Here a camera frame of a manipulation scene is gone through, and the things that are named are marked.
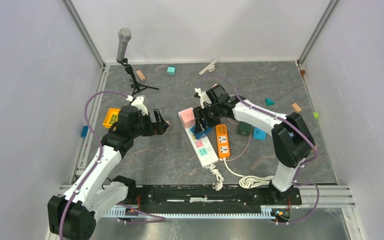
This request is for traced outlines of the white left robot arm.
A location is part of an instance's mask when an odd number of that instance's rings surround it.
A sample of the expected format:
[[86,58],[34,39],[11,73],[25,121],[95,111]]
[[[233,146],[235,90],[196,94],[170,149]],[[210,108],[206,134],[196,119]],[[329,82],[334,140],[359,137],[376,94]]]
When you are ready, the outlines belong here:
[[135,181],[114,178],[106,189],[102,184],[132,148],[139,136],[162,135],[169,125],[158,109],[155,121],[144,104],[144,96],[126,96],[128,105],[118,113],[118,119],[100,138],[94,158],[76,182],[62,195],[52,196],[47,204],[49,231],[61,240],[88,240],[97,222],[116,204],[133,203],[137,198]]

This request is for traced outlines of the white multicolour power strip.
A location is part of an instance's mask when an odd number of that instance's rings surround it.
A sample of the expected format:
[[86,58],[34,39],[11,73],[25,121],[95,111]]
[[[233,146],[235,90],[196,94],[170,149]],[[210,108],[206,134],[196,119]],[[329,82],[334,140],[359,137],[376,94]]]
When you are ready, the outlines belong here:
[[207,136],[201,139],[195,139],[190,131],[190,128],[184,128],[184,131],[186,133],[187,139],[191,143],[193,151],[195,152],[200,165],[203,168],[218,162],[218,155],[216,154],[215,149],[213,148]]

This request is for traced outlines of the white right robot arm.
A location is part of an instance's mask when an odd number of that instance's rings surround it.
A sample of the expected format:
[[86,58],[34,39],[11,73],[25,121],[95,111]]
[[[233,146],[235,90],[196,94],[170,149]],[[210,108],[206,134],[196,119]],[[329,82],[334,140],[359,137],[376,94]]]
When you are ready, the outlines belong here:
[[196,133],[213,128],[222,118],[247,123],[272,138],[274,153],[279,163],[269,186],[269,199],[282,204],[289,198],[299,166],[311,152],[316,151],[315,141],[303,117],[296,112],[277,113],[253,104],[239,96],[230,96],[216,84],[209,90],[195,88],[200,105],[193,109]]

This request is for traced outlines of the pink cube socket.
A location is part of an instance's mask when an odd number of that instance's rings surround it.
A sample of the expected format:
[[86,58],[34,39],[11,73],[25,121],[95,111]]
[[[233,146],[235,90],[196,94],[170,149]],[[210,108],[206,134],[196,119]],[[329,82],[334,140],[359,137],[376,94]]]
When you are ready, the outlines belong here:
[[178,114],[184,129],[192,128],[195,125],[196,117],[192,107],[182,110]]

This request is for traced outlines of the blue cube socket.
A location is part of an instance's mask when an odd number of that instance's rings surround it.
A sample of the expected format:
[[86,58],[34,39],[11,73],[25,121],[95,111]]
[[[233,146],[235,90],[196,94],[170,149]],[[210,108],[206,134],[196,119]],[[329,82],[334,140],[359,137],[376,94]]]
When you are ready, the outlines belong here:
[[195,128],[196,128],[195,126],[191,127],[190,131],[196,140],[200,140],[204,137],[207,137],[209,133],[213,130],[211,127],[209,127],[202,132],[195,133]]

